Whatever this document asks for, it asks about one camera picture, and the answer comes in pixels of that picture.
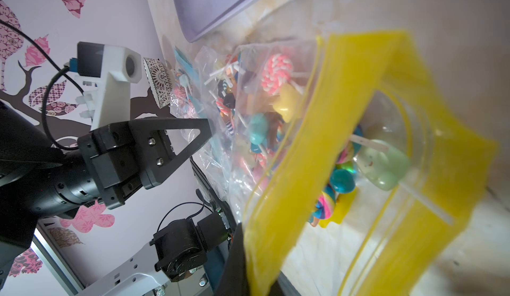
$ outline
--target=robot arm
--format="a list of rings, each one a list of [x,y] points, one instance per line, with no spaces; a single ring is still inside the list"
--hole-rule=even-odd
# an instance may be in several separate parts
[[[70,69],[85,84],[97,84],[97,89],[78,98],[87,104],[84,115],[93,118],[93,125],[91,132],[78,138],[79,150],[67,153],[52,148],[41,131],[0,102],[0,217],[4,222],[0,289],[14,258],[30,247],[38,219],[74,218],[81,205],[96,200],[108,209],[124,205],[142,186],[162,184],[211,137],[207,119],[130,120],[130,83],[141,79],[141,67],[140,55],[127,48],[78,44],[77,65]],[[165,134],[169,129],[198,129],[200,135],[176,155]],[[139,259],[133,264],[136,268],[130,264],[133,261],[126,261],[113,277],[107,275],[80,295],[125,294],[128,287],[141,295],[152,289],[146,287],[161,286],[202,265],[205,253],[226,237],[218,213],[196,227],[193,220],[174,221],[133,256]],[[134,271],[128,273],[128,267]]]

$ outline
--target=lollipop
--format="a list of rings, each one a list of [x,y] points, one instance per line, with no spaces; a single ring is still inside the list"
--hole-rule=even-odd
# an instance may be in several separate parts
[[[191,98],[189,97],[189,95],[191,95],[191,89],[190,89],[190,79],[189,79],[188,75],[182,74],[179,77],[179,84],[181,84],[181,86],[184,88],[184,91],[186,92],[186,97],[189,100],[191,100]]]
[[[223,104],[223,100],[221,98],[216,99],[216,106],[220,109],[222,114],[230,116],[231,110]]]
[[[278,122],[278,129],[277,129],[277,141],[281,142],[284,139],[284,124],[283,122]]]
[[[227,108],[224,104],[223,104],[223,99],[221,99],[220,97],[216,96],[214,94],[214,92],[210,91],[209,90],[209,93],[211,94],[211,96],[213,96],[215,102],[216,102],[216,106],[218,107],[218,109],[220,110],[220,112],[228,117],[230,117],[230,114],[231,114],[231,110],[229,108]]]
[[[259,145],[266,139],[269,130],[269,123],[264,114],[258,113],[252,116],[248,125],[250,141],[254,145]]]
[[[327,185],[322,190],[322,195],[317,200],[315,208],[317,209],[313,216],[320,219],[326,220],[333,215],[336,206],[335,192]]]
[[[245,119],[243,118],[243,116],[241,114],[237,114],[237,117],[239,118],[239,121],[241,121],[241,123],[243,124],[243,126],[247,129],[249,129],[249,126],[248,124],[246,123]],[[266,147],[264,145],[262,145],[262,141],[258,144],[258,147],[260,148],[260,151],[261,151],[261,155],[263,158],[267,158],[268,156],[268,153],[267,153],[267,150],[266,150]]]
[[[363,136],[363,134],[361,132],[361,127],[359,127],[359,126],[356,127],[354,134],[358,135],[358,136]],[[361,148],[360,144],[353,143],[352,141],[348,141],[344,150],[342,150],[342,152],[338,156],[337,165],[341,165],[341,164],[344,164],[344,163],[352,160],[352,158],[354,158],[356,156],[356,154],[358,154],[358,151],[360,151],[360,148]]]
[[[183,87],[177,87],[177,86],[175,86],[175,87],[173,88],[173,94],[174,94],[177,98],[179,98],[179,99],[181,99],[181,100],[185,100],[185,101],[188,103],[188,98],[186,97],[186,92],[185,92],[185,90],[184,90],[184,88],[183,88]]]
[[[228,130],[229,135],[233,137],[233,125],[230,120],[226,122],[226,129]]]
[[[403,182],[411,166],[409,158],[396,147],[382,140],[371,140],[371,142],[384,145],[386,152],[377,151],[370,147],[361,147],[357,157],[354,158],[364,176],[375,186],[383,191],[390,191],[400,185],[402,189],[414,196],[416,200],[435,213],[445,223],[453,224],[452,217],[442,208],[430,201],[428,197],[417,189]]]
[[[276,95],[284,83],[290,83],[302,95],[303,87],[291,80],[292,76],[302,76],[293,73],[294,65],[289,57],[282,54],[272,55],[264,65],[262,72],[262,87],[269,95]]]

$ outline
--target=clear plastic wrapper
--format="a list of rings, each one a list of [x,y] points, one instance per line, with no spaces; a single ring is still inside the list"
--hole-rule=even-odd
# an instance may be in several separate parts
[[[198,74],[188,74],[195,70],[190,70],[189,66],[187,68],[188,72],[178,63],[173,70],[176,85],[170,94],[170,113],[178,118],[209,118],[213,137],[193,155],[193,158],[218,197],[226,200],[228,177],[225,176],[224,171],[230,171],[230,160],[224,156],[225,148],[221,144],[221,137],[214,125],[215,114],[207,106],[208,94],[201,94],[201,84],[197,81]],[[182,136],[188,143],[198,133],[196,129],[182,130]]]

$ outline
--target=black cable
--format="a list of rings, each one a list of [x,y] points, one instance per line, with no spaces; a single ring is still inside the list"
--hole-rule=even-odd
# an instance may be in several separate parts
[[[24,32],[20,31],[19,29],[17,29],[16,27],[10,25],[9,23],[5,23],[3,20],[0,19],[0,24],[1,25],[4,25],[5,27],[8,27],[10,29],[12,29],[13,31],[15,31],[16,33],[20,34],[22,37],[24,37],[27,41],[30,42],[30,44],[34,45],[35,48],[37,48],[41,54],[46,57],[46,59],[49,61],[49,63],[51,63],[53,65],[53,67],[55,67],[56,70],[60,71],[60,67],[57,66],[57,64],[53,61],[53,59],[51,59],[48,54],[46,54],[46,52],[44,51],[44,49],[41,48],[41,46],[39,46],[36,42],[34,42],[34,40],[30,37],[28,37]],[[73,83],[73,85],[78,88],[78,90],[80,91],[80,93],[83,95],[83,89],[80,87],[80,85],[78,85],[71,77],[67,76],[66,74],[64,74],[64,77],[66,77],[71,83]]]
[[[203,207],[204,207],[204,204],[203,203],[198,203],[198,202],[184,202],[184,203],[181,203],[181,204],[177,204],[175,205],[170,211],[167,212],[167,214],[165,214],[165,216],[163,216],[160,224],[158,225],[158,230],[156,232],[159,232],[159,229],[161,227],[161,224],[163,224],[163,221],[165,220],[165,218],[170,214],[171,211],[175,210],[175,208],[181,206],[181,205],[184,205],[184,204],[199,204],[202,206],[202,208],[200,209],[200,212],[203,210]],[[211,213],[213,212],[213,210],[209,209],[207,206],[205,207],[207,210],[209,210]]]
[[[46,106],[48,105],[49,92],[52,90],[52,87],[57,82],[57,80],[59,80],[59,78],[62,75],[64,75],[65,73],[67,73],[68,71],[69,71],[69,67],[64,66],[64,68],[59,70],[59,72],[55,76],[53,76],[53,78],[49,82],[48,86],[46,86],[46,90],[44,91],[44,95],[42,97],[41,121],[42,121],[42,129],[44,129],[44,133],[46,134],[48,139],[50,139],[57,148],[62,149],[62,150],[71,151],[71,150],[77,150],[78,147],[65,147],[65,146],[62,146],[60,143],[58,143],[53,138],[52,134],[49,132],[48,121],[46,120]]]
[[[199,215],[202,211],[203,211],[203,208],[206,206],[206,201],[202,201],[202,207],[200,208],[200,210],[198,210],[198,212],[196,212],[195,214],[192,214],[190,216],[188,216],[186,219],[189,220],[190,218],[193,218],[197,215]]]

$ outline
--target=candy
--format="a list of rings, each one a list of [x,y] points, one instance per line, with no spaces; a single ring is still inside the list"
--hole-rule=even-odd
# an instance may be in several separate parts
[[[365,177],[383,191],[389,191],[404,178],[410,163],[407,156],[390,144],[373,140],[388,147],[380,152],[369,147],[361,147],[355,161]]]
[[[343,169],[336,169],[331,173],[329,184],[333,190],[341,194],[351,193],[356,188],[351,172]]]
[[[223,99],[223,104],[225,107],[234,109],[236,107],[236,98],[233,96],[233,93],[226,94],[225,98]]]
[[[336,204],[335,192],[329,186],[325,186],[322,195],[317,200],[315,205],[317,210],[313,213],[313,216],[320,220],[330,218],[335,211]]]
[[[279,122],[277,129],[277,141],[281,142],[283,139],[284,139],[284,123]]]
[[[252,144],[252,146],[250,147],[250,150],[253,152],[253,153],[261,153],[262,150],[260,149],[260,147],[258,145],[254,145]]]
[[[275,95],[284,83],[290,81],[293,70],[289,57],[282,54],[271,56],[264,65],[262,87],[269,95]]]
[[[226,84],[225,80],[221,80],[218,83],[218,96],[220,96],[220,98],[225,98],[227,94],[227,88],[228,85]]]
[[[221,98],[216,99],[216,106],[222,114],[230,116],[231,110],[223,104],[223,100]]]
[[[250,141],[254,145],[261,144],[267,135],[267,131],[269,130],[269,123],[267,122],[266,116],[264,114],[254,114],[248,125],[248,134]]]
[[[320,220],[313,215],[310,216],[310,219],[308,220],[308,222],[310,222],[310,225],[312,225],[313,227],[316,227],[319,221]]]
[[[290,122],[297,111],[297,103],[301,99],[301,94],[289,84],[284,84],[280,88],[280,95],[273,103],[273,109],[282,115],[285,122]]]
[[[266,112],[264,113],[264,116],[266,116],[266,119],[269,122],[269,130],[266,135],[267,142],[264,146],[266,148],[275,149],[277,145],[278,127],[282,122],[282,116],[274,111]]]
[[[347,146],[345,146],[344,150],[340,153],[337,160],[337,165],[346,163],[352,158],[354,158],[354,146],[351,141],[347,142]]]
[[[347,161],[346,163],[344,164],[339,164],[339,165],[335,165],[335,168],[336,169],[344,169],[344,170],[347,170],[349,172],[351,172],[351,174],[353,174],[353,176],[358,173],[356,171],[356,168],[354,167],[354,163],[352,163],[352,161]]]
[[[184,88],[184,91],[186,92],[186,98],[189,101],[191,101],[191,98],[190,98],[190,95],[191,95],[190,79],[189,79],[188,75],[182,74],[179,77],[179,84]]]
[[[225,125],[226,125],[226,129],[227,129],[227,131],[228,131],[229,135],[233,137],[233,126],[232,126],[232,122],[231,122],[230,120],[228,120],[228,121],[225,123]]]
[[[188,98],[186,97],[186,91],[184,90],[184,88],[183,88],[183,87],[177,87],[177,86],[175,86],[175,87],[173,88],[173,94],[174,94],[177,98],[179,98],[179,99],[181,99],[181,100],[184,100],[184,101],[186,101],[186,102],[188,103]]]

